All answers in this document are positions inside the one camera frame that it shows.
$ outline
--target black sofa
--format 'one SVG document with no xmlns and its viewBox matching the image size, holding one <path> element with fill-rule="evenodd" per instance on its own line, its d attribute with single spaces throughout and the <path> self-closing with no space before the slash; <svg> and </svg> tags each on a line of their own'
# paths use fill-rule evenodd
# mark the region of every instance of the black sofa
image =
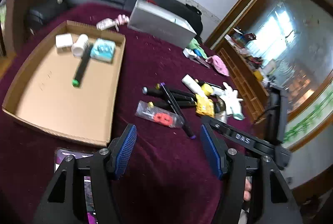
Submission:
<svg viewBox="0 0 333 224">
<path fill-rule="evenodd" d="M 33 6 L 25 16 L 25 26 L 30 31 L 38 31 L 62 12 L 82 3 L 94 2 L 106 4 L 118 9 L 132 11 L 137 0 L 63 0 L 61 4 L 57 0 L 49 0 L 40 5 Z M 156 5 L 184 18 L 196 32 L 196 39 L 201 43 L 200 34 L 203 30 L 201 12 L 188 4 L 184 5 L 177 0 L 151 0 Z"/>
</svg>

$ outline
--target gray box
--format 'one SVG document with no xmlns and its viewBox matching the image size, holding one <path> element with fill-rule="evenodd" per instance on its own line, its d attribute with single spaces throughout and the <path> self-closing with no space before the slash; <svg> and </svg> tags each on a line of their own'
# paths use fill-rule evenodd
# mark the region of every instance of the gray box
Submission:
<svg viewBox="0 0 333 224">
<path fill-rule="evenodd" d="M 196 36 L 190 24 L 178 15 L 144 0 L 137 0 L 128 28 L 146 32 L 181 48 Z"/>
</svg>

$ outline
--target maroon tablecloth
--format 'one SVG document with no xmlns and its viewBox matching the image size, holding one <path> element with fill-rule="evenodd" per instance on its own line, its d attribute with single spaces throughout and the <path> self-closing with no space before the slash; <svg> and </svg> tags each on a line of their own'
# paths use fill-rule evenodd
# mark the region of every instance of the maroon tablecloth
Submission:
<svg viewBox="0 0 333 224">
<path fill-rule="evenodd" d="M 0 82 L 0 102 L 29 53 L 53 28 L 65 20 L 96 25 L 104 18 L 130 13 L 104 5 L 86 4 L 58 17 L 39 31 L 18 54 Z M 138 138 L 123 177 L 114 183 L 114 194 L 124 223 L 210 223 L 220 197 L 221 182 L 212 174 L 199 139 L 200 118 L 194 109 L 184 110 L 197 139 L 182 129 L 171 129 L 134 116 L 143 86 L 165 82 L 187 90 L 185 74 L 215 84 L 230 78 L 187 59 L 181 48 L 145 33 L 120 27 L 126 47 L 119 77 L 112 137 L 121 135 L 128 123 L 137 126 Z M 213 52 L 204 48 L 208 55 Z M 228 123 L 248 131 L 250 122 Z M 0 212 L 8 223 L 31 223 L 34 211 L 53 175 L 57 147 L 85 152 L 97 149 L 35 132 L 0 113 Z"/>
</svg>

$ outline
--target yellow object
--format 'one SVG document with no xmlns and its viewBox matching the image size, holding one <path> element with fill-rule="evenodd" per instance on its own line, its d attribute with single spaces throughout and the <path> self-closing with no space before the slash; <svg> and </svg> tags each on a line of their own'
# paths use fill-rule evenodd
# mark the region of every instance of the yellow object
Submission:
<svg viewBox="0 0 333 224">
<path fill-rule="evenodd" d="M 213 88 L 210 85 L 206 84 L 206 83 L 204 83 L 201 86 L 201 89 L 204 91 L 206 96 L 209 96 L 213 93 Z"/>
<path fill-rule="evenodd" d="M 264 79 L 259 70 L 254 71 L 253 74 L 259 82 L 261 82 Z"/>
<path fill-rule="evenodd" d="M 204 98 L 199 94 L 196 94 L 196 110 L 195 112 L 199 115 L 208 115 L 214 117 L 214 103 L 211 99 Z"/>
</svg>

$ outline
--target finger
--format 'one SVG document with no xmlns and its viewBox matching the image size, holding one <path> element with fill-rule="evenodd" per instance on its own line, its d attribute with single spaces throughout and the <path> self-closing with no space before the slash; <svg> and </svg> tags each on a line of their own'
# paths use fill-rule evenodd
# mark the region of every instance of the finger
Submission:
<svg viewBox="0 0 333 224">
<path fill-rule="evenodd" d="M 244 191 L 244 200 L 249 201 L 251 199 L 251 194 L 248 191 Z"/>
<path fill-rule="evenodd" d="M 247 191 L 251 191 L 251 189 L 252 189 L 252 185 L 251 185 L 251 183 L 249 182 L 249 180 L 246 179 L 246 180 L 245 180 L 245 190 L 247 190 Z"/>
</svg>

